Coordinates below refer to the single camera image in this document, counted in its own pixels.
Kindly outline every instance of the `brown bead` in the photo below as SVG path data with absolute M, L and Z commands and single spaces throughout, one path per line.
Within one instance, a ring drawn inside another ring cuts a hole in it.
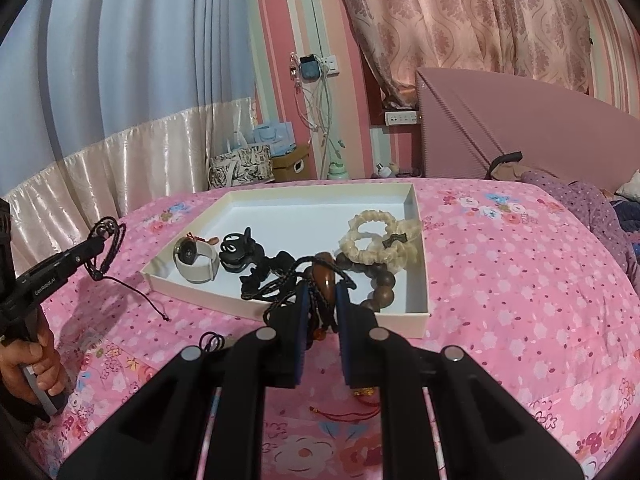
M 380 308 L 386 308 L 394 302 L 396 295 L 390 286 L 379 286 L 373 291 L 373 299 Z
M 376 276 L 376 283 L 378 286 L 390 286 L 394 288 L 394 286 L 396 286 L 396 277 L 389 270 L 383 270 Z
M 349 270 L 353 266 L 353 262 L 344 253 L 339 253 L 335 257 L 335 266 L 340 270 Z
M 325 339 L 326 339 L 326 330 L 322 330 L 321 328 L 316 328 L 314 330 L 314 340 L 324 341 Z
M 376 272 L 380 273 L 386 270 L 386 264 L 373 264 L 376 267 Z
M 320 258 L 328 263 L 334 262 L 334 257 L 331 253 L 318 253 L 316 258 Z M 320 293 L 325 298 L 329 306 L 335 305 L 335 272 L 329 267 L 325 267 L 321 264 L 312 264 L 312 275 L 316 282 L 316 285 L 320 289 Z
M 360 303 L 360 306 L 363 306 L 364 308 L 368 308 L 369 310 L 373 310 L 373 312 L 380 312 L 380 307 L 373 300 L 364 300 L 363 302 Z
M 375 265 L 365 266 L 364 275 L 367 278 L 375 278 L 378 275 L 378 268 Z

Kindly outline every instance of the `smartwatch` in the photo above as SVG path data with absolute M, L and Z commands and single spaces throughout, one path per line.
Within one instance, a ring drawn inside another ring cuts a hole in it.
M 196 263 L 198 256 L 206 257 L 206 261 Z M 216 277 L 220 257 L 212 245 L 185 236 L 174 245 L 174 263 L 180 275 L 188 282 L 206 283 Z

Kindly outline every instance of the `pink headboard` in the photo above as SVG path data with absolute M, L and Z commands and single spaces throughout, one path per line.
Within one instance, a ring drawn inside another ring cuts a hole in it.
M 640 121 L 593 97 L 513 75 L 416 72 L 426 177 L 484 178 L 504 153 L 616 190 L 640 168 Z

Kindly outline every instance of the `black cord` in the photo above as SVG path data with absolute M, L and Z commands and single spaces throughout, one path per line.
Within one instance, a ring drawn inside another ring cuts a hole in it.
M 209 336 L 209 340 L 204 343 L 204 339 L 207 336 Z M 209 331 L 200 336 L 200 342 L 198 343 L 198 346 L 203 352 L 215 352 L 216 350 L 222 350 L 225 347 L 225 343 L 226 340 L 223 335 L 219 334 L 218 332 Z
M 89 276 L 91 277 L 92 280 L 94 280 L 94 282 L 100 282 L 101 280 L 111 280 L 112 282 L 119 283 L 120 285 L 128 288 L 129 290 L 136 292 L 137 294 L 145 298 L 145 300 L 147 300 L 148 304 L 151 305 L 151 308 L 155 310 L 160 315 L 160 317 L 162 317 L 163 320 L 165 320 L 166 322 L 169 322 L 171 321 L 171 318 L 169 318 L 169 316 L 167 316 L 167 314 L 165 314 L 164 312 L 161 312 L 154 305 L 153 301 L 151 301 L 147 297 L 146 294 L 140 292 L 139 290 L 137 290 L 135 287 L 131 285 L 127 285 L 127 283 L 123 282 L 122 280 L 119 280 L 118 278 L 114 278 L 113 276 L 107 276 L 107 272 L 109 272 L 109 268 L 111 267 L 111 264 L 113 263 L 115 257 L 118 254 L 118 251 L 120 250 L 120 247 L 122 246 L 122 243 L 124 241 L 124 235 L 126 233 L 127 233 L 126 224 L 118 224 L 118 221 L 111 216 L 105 216 L 104 218 L 101 218 L 100 221 L 94 225 L 91 231 L 89 231 L 88 238 L 92 238 L 95 236 L 102 236 L 102 237 L 111 236 L 111 238 L 113 239 L 111 241 L 111 246 L 109 247 L 109 250 L 107 251 L 107 254 L 104 257 L 104 260 L 102 261 L 100 266 L 98 266 L 98 258 L 95 257 L 89 260 L 87 263 L 85 263 L 84 268 L 89 273 Z
M 310 348 L 314 340 L 314 332 L 316 329 L 322 328 L 326 331 L 331 328 L 337 333 L 338 324 L 336 323 L 334 316 L 334 306 L 329 305 L 313 277 L 305 276 L 304 273 L 296 270 L 304 263 L 318 264 L 323 267 L 327 267 L 345 280 L 347 288 L 356 288 L 356 284 L 349 275 L 339 269 L 333 262 L 326 262 L 317 256 L 303 256 L 302 258 L 297 259 L 283 275 L 275 278 L 269 283 L 266 283 L 259 290 L 255 291 L 251 297 L 247 295 L 247 297 L 243 297 L 243 299 L 270 302 L 270 305 L 262 315 L 262 320 L 265 325 L 268 326 L 269 317 L 273 309 L 293 304 L 293 302 L 290 301 L 290 298 L 296 295 L 298 278 L 306 281 L 310 303 L 310 317 L 306 327 L 306 345 L 307 348 Z

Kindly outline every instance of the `pink patterned curtain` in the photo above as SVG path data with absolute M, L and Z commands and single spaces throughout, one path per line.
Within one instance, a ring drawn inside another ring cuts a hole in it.
M 581 0 L 346 0 L 388 107 L 415 107 L 415 70 L 468 68 L 579 92 L 591 81 Z

